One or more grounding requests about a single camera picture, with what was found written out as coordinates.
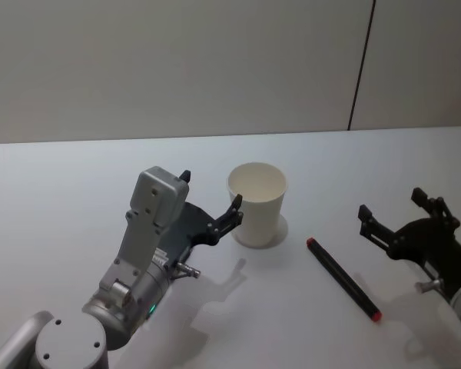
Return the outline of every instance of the table surface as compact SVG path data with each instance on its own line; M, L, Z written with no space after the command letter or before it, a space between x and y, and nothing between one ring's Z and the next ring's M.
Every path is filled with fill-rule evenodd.
M461 128L0 145L0 345L27 317L80 309L116 255L138 174L192 170L188 200L213 216L248 161L289 181L266 250L197 246L200 280L170 288L113 367L461 367L461 324L405 261L359 236L359 205L398 229L424 216L420 186L461 220ZM383 312L374 324L306 249L313 235ZM461 228L457 231L461 242Z

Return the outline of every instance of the red tip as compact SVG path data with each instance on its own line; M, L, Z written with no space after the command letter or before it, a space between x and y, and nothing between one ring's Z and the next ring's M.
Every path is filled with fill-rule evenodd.
M378 322L381 320L382 317L383 317L383 313L381 313L380 311L377 311L374 313L372 317L370 317L370 319L372 319L372 321Z

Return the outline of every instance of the marker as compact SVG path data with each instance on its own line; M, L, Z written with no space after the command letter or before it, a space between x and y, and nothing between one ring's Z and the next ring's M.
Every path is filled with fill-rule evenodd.
M376 305L367 297L355 281L344 269L327 253L314 238L307 240L307 248L314 254L316 259L335 278L338 284L348 293L357 305L367 314L371 321L379 321L383 314Z

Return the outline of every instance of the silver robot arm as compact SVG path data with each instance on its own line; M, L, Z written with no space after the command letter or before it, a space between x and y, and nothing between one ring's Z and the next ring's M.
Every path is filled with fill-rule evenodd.
M461 244L454 235L461 224L443 198L429 198L415 188L412 201L429 217L411 221L396 232L379 223L366 205L360 206L360 234L389 258L418 264L430 279L416 284L418 292L438 292L461 320Z
M107 352L123 347L148 319L173 280L198 278L185 264L193 246L215 245L242 221L238 195L213 219L186 202L190 172L143 171L126 213L120 250L82 311L27 320L0 349L0 369L107 369Z

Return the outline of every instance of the white paper cup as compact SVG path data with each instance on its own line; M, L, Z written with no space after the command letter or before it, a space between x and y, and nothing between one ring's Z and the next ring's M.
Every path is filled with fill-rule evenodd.
M230 200L243 196L242 224L232 231L239 243L262 248L277 233L287 179L280 169L265 163L247 163L235 168L227 179Z

